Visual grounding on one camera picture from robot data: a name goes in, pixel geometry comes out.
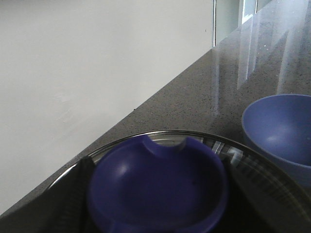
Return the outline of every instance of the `speckled countertop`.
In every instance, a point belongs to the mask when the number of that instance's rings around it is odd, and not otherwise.
[[[181,129],[241,142],[246,106],[281,93],[311,95],[311,0],[269,3],[5,214],[81,157],[125,136]]]

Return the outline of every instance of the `blue bowl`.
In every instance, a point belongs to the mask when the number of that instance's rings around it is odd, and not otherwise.
[[[264,97],[245,109],[242,127],[246,145],[311,186],[311,96]]]
[[[225,168],[201,142],[165,147],[147,135],[113,148],[97,165],[87,205],[111,233],[206,233],[228,199]]]

